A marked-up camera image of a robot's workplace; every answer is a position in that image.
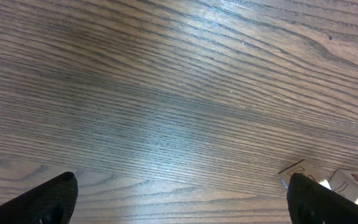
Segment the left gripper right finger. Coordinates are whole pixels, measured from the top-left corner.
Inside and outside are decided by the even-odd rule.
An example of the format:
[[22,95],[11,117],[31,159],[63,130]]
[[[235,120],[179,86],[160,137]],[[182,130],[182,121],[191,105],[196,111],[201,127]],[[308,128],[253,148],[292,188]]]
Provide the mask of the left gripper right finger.
[[358,224],[358,205],[296,173],[287,188],[293,224]]

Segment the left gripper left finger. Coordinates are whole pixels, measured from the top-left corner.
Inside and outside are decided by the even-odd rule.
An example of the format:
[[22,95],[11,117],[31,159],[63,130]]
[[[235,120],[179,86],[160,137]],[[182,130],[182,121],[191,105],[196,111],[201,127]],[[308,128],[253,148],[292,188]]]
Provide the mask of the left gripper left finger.
[[74,173],[64,172],[0,205],[0,224],[68,224],[77,197]]

